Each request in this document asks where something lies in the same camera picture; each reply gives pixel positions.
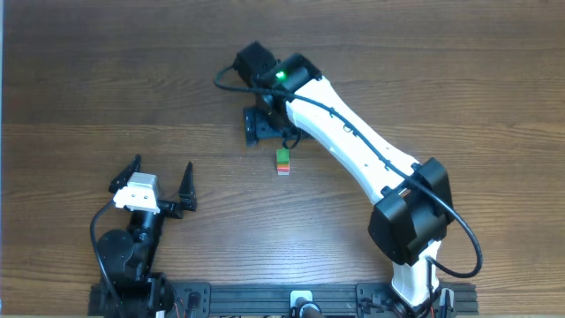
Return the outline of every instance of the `wood grain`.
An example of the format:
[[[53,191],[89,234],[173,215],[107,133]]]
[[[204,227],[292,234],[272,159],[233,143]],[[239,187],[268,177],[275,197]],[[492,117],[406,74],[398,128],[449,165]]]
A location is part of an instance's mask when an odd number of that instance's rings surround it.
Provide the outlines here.
[[[252,96],[211,79],[253,40],[300,51],[375,130],[439,158],[482,243],[481,314],[565,314],[565,4],[438,0],[7,0],[4,314],[85,314],[108,182],[142,154],[199,211],[165,224],[156,269],[211,283],[388,281],[355,180],[314,141],[275,173],[246,148]],[[228,81],[239,84],[235,76]],[[126,225],[112,211],[98,232]],[[440,260],[474,262],[449,228]]]

